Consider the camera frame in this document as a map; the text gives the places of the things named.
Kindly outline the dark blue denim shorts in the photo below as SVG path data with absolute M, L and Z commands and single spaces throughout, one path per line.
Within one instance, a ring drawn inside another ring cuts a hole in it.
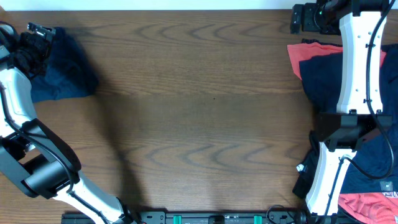
M 38 103 L 93 95 L 99 81 L 83 48 L 63 27 L 57 27 L 45 73 L 31 84 L 32 101 Z

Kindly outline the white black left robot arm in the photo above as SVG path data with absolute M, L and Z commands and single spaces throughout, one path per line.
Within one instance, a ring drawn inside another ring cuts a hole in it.
M 35 23 L 21 34 L 1 23 L 1 172 L 27 196 L 65 202 L 95 223 L 139 223 L 84 175 L 73 149 L 37 117 L 32 80 L 44 74 L 55 37 L 54 28 Z

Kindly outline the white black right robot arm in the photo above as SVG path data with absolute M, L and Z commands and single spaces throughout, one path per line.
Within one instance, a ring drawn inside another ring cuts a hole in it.
M 387 137 L 392 116 L 383 114 L 379 91 L 381 39 L 390 0 L 316 1 L 295 4 L 290 31 L 340 35 L 343 41 L 341 89 L 335 113 L 320 113 L 315 134 L 319 156 L 315 176 L 305 196 L 307 223 L 337 223 L 338 196 L 349 166 L 372 180 L 392 174 L 394 163 L 382 175 L 372 175 L 354 162 L 362 143 L 376 134 Z

